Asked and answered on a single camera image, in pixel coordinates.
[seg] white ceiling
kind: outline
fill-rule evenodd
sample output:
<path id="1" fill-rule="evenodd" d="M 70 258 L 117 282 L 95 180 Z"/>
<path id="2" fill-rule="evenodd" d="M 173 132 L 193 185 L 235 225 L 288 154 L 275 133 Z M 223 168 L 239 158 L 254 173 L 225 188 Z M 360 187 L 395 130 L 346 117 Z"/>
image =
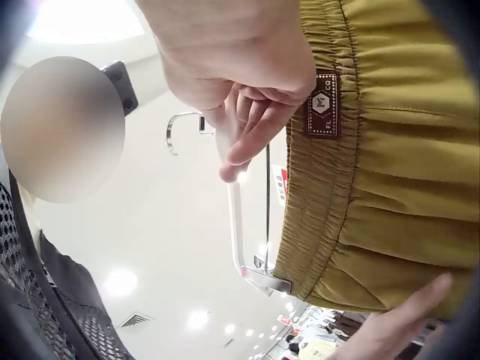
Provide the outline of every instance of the white ceiling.
<path id="1" fill-rule="evenodd" d="M 140 107 L 127 117 L 125 148 L 116 172 L 81 203 L 39 201 L 37 216 L 50 241 L 92 273 L 115 325 L 134 312 L 154 318 L 119 330 L 137 360 L 247 360 L 276 343 L 269 337 L 282 329 L 276 318 L 288 315 L 287 302 L 295 302 L 299 312 L 304 304 L 279 293 L 267 298 L 234 268 L 227 187 L 217 175 L 215 141 L 198 133 L 195 116 L 174 125 L 179 156 L 167 152 L 167 122 L 189 108 L 167 91 L 153 37 L 140 19 L 145 35 L 115 43 L 53 45 L 26 38 L 3 78 L 0 108 L 16 79 L 39 60 L 76 56 L 98 67 L 114 60 L 126 62 Z M 284 132 L 272 142 L 271 155 L 272 164 L 285 164 Z M 250 264 L 264 241 L 264 179 L 262 153 L 242 185 L 244 255 Z M 275 258 L 283 208 L 273 184 L 271 194 Z M 105 283 L 111 271 L 119 268 L 135 273 L 138 286 L 131 295 L 114 298 Z M 190 331 L 186 323 L 195 310 L 210 312 L 209 321 L 204 328 Z M 229 324 L 236 330 L 226 335 Z M 249 329 L 254 334 L 247 337 Z"/>

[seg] clothing tag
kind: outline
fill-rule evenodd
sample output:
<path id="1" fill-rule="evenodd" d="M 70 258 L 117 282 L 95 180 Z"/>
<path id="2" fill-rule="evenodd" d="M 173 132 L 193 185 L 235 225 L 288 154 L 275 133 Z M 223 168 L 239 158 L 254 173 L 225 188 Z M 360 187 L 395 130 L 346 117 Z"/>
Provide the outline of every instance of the clothing tag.
<path id="1" fill-rule="evenodd" d="M 317 139 L 340 137 L 340 77 L 335 70 L 317 69 L 317 86 L 305 102 L 304 132 Z"/>

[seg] black mesh fabric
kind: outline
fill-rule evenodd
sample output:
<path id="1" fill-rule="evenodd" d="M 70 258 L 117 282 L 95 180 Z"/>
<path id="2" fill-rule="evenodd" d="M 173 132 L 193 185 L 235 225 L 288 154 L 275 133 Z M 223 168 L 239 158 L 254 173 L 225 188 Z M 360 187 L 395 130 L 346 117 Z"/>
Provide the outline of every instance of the black mesh fabric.
<path id="1" fill-rule="evenodd" d="M 101 310 L 79 304 L 59 291 L 64 304 L 75 318 L 83 335 L 105 360 L 133 360 L 111 324 L 110 318 Z"/>
<path id="2" fill-rule="evenodd" d="M 68 341 L 38 285 L 36 275 L 26 268 L 13 219 L 10 195 L 0 185 L 0 281 L 24 293 L 28 309 L 38 321 L 44 341 L 59 360 L 77 360 Z"/>
<path id="3" fill-rule="evenodd" d="M 27 267 L 15 225 L 10 194 L 0 184 L 0 281 L 15 287 L 25 298 L 26 308 L 32 312 L 38 322 L 38 331 L 58 360 L 80 359 L 69 341 L 68 334 L 60 326 L 47 297 L 42 291 L 37 276 L 46 277 L 56 294 L 55 301 L 61 304 L 67 317 L 73 322 L 81 338 L 82 346 L 92 350 L 97 360 L 133 360 L 118 338 L 109 316 L 102 310 L 85 306 L 67 297 L 54 283 L 44 267 L 44 274 L 35 274 Z M 0 348 L 0 360 L 9 359 Z"/>

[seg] person's arm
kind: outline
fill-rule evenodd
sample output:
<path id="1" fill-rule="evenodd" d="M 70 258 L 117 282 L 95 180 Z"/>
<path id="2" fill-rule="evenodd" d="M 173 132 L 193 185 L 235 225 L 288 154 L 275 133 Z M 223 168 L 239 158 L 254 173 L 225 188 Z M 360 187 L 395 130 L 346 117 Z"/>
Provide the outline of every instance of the person's arm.
<path id="1" fill-rule="evenodd" d="M 425 317 L 445 297 L 451 284 L 451 275 L 444 274 L 395 309 L 370 315 L 326 360 L 393 360 L 424 327 Z"/>
<path id="2" fill-rule="evenodd" d="M 234 181 L 315 88 L 295 0 L 136 0 L 171 92 L 200 110 Z"/>

